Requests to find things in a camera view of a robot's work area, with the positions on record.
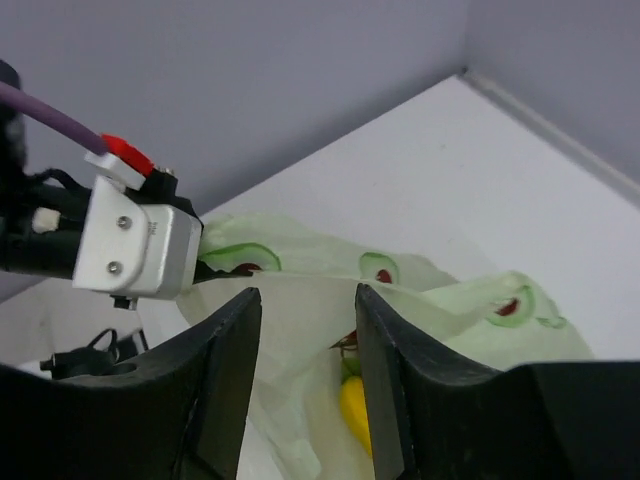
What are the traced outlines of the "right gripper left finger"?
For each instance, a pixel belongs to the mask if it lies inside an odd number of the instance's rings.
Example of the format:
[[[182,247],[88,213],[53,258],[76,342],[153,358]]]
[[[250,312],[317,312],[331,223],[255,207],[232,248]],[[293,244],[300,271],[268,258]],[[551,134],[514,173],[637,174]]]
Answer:
[[[256,368],[261,296],[99,376],[1,370],[5,479],[233,479]]]

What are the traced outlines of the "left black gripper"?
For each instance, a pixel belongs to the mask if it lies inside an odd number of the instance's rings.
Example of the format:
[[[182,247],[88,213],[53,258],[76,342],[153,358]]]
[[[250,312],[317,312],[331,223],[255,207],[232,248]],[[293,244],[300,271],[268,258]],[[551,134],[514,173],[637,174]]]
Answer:
[[[76,264],[91,190],[48,168],[27,174],[26,116],[95,151],[95,133],[24,93],[17,71],[1,63],[1,269],[69,279]]]

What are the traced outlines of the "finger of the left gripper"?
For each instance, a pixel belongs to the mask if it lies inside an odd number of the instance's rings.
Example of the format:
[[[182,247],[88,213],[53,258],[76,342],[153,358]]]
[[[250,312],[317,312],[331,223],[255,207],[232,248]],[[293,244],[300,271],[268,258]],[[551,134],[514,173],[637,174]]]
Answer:
[[[193,284],[197,285],[215,279],[230,279],[251,277],[260,271],[260,267],[253,263],[245,263],[232,268],[230,271],[214,270],[202,260],[196,262]]]

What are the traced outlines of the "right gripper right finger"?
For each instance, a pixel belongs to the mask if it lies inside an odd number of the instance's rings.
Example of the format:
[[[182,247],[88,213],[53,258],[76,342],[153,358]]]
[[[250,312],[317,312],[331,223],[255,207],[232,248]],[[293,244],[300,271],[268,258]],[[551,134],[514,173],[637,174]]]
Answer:
[[[499,371],[355,297],[379,479],[635,479],[639,365],[528,363]]]

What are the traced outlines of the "yellow fake lemon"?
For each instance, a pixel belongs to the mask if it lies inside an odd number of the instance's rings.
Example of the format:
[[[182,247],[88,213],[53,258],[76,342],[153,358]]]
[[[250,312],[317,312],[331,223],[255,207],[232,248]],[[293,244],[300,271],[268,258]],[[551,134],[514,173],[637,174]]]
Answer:
[[[372,445],[366,409],[363,380],[351,376],[341,385],[339,395],[340,411],[349,431],[372,458]]]

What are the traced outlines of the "green translucent plastic bag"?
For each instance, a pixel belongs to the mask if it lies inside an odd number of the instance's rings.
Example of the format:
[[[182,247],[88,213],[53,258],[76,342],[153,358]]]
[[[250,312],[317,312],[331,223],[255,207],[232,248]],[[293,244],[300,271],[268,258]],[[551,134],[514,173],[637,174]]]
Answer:
[[[248,277],[194,286],[178,308],[197,324],[240,291],[262,299],[249,418],[287,479],[370,479],[371,458],[339,409],[336,343],[356,327],[355,293],[371,285],[409,323],[485,365],[589,360],[593,354],[530,277],[506,272],[460,281],[427,258],[316,232],[280,215],[208,221],[200,258]]]

